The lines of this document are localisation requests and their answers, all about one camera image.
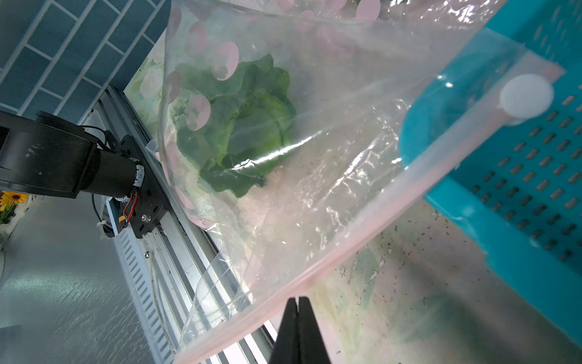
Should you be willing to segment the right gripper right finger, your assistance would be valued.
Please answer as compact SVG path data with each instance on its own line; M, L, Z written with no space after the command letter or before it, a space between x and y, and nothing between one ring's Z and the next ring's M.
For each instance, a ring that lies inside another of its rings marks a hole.
M311 302L299 298L299 358L302 364L331 364Z

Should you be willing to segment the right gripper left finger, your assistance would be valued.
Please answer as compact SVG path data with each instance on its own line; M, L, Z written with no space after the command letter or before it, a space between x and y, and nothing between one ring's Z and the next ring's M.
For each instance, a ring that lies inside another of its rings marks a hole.
M299 311L294 297L286 302L269 364L299 364Z

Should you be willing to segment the zip-top bag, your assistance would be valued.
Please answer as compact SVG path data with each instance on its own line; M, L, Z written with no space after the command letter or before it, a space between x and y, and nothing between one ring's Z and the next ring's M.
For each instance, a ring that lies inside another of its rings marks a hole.
M548 109L564 69L517 42L519 58L420 156L400 156L403 122L436 76L479 32L383 20L380 3L282 2L255 10L175 1L165 38L159 149L172 194L214 236L238 287L217 309L192 310L176 361L198 363L268 320L394 222L499 129ZM237 198L214 191L177 148L171 103L181 64L218 80L271 54L296 109L286 158Z

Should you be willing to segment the chinese cabbage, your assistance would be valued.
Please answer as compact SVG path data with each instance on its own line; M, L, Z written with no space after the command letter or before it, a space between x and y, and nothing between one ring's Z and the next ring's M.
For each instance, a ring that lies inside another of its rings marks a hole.
M271 54L239 63L232 77L181 64L183 89L170 106L177 148L214 191L240 198L286 158L296 109L288 71Z

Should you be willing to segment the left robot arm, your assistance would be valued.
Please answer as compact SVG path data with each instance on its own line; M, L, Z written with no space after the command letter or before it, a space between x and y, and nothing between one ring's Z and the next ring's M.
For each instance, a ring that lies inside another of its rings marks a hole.
M142 186L144 166L80 125L39 112L1 113L1 188L74 199L79 192L121 198Z

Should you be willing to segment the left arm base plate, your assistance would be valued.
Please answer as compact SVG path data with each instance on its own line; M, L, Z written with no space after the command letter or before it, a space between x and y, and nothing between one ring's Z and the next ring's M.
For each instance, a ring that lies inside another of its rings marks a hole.
M130 227L136 238L143 238L152 232L171 207L154 171L146 161L146 156L135 139L127 135L121 140L122 156L136 162L140 187L133 187L128 194L129 201L122 203L119 222Z

